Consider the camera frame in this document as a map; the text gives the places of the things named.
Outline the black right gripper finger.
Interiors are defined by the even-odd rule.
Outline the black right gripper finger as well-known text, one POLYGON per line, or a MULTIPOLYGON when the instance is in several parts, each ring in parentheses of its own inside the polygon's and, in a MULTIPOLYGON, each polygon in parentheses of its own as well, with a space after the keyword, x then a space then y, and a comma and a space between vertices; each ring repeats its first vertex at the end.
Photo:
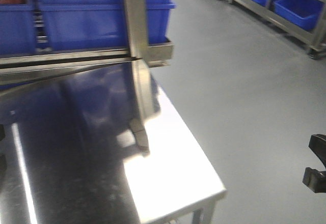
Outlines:
POLYGON ((325 171, 305 168, 303 183, 314 193, 325 193, 325 171))
POLYGON ((323 165, 325 165, 325 135, 313 134, 309 141, 309 148, 319 158, 323 165))

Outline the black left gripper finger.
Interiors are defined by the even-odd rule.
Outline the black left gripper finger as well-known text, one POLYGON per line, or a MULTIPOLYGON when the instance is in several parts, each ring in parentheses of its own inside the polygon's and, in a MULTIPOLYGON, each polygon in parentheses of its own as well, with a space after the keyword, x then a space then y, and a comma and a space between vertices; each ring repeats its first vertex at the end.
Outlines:
POLYGON ((0 141, 5 138, 5 128, 3 124, 0 124, 0 141))
POLYGON ((6 172, 6 156, 5 154, 0 155, 0 175, 3 176, 6 172))

